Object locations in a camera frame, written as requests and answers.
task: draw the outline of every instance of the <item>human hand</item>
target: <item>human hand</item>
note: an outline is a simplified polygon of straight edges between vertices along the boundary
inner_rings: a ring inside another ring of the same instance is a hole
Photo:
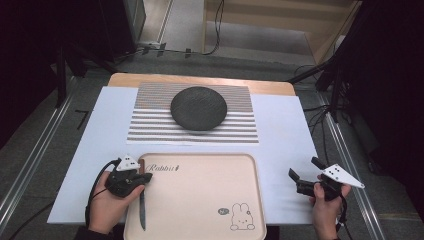
[[[110,172],[105,171],[100,176],[93,196],[105,190],[105,183]],[[120,198],[108,190],[99,193],[91,202],[90,225],[88,229],[102,234],[108,234],[124,215],[125,210],[144,190],[144,185],[136,187],[127,197]]]
[[[346,197],[351,190],[351,186],[343,184],[342,195]],[[325,193],[320,183],[314,184],[315,198],[310,198],[314,203],[312,210],[312,223],[318,239],[337,239],[336,219],[340,212],[342,199],[337,197],[331,201],[325,201]]]

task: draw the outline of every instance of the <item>striped mat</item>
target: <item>striped mat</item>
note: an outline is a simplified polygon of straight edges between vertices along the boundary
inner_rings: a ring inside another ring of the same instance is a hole
[[[259,145],[248,87],[203,85],[222,95],[227,116],[210,131],[190,131],[178,125],[170,106],[180,91],[194,86],[183,83],[142,83],[138,88],[127,144],[172,144],[214,146]]]

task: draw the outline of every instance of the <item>sleeve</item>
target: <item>sleeve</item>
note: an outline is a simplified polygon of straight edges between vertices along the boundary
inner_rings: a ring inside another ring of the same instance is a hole
[[[87,227],[79,227],[74,240],[113,240],[113,236],[93,232]]]

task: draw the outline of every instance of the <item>round plate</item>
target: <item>round plate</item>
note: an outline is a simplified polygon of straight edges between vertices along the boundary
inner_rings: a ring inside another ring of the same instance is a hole
[[[227,103],[215,90],[190,87],[175,95],[171,102],[171,115],[185,129],[208,131],[224,121]]]

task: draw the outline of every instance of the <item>serving tray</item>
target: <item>serving tray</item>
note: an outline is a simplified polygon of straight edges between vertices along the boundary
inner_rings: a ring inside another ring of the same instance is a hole
[[[266,235],[255,160],[247,154],[145,154],[153,173],[145,189],[146,230],[139,199],[128,209],[126,240],[243,239]]]

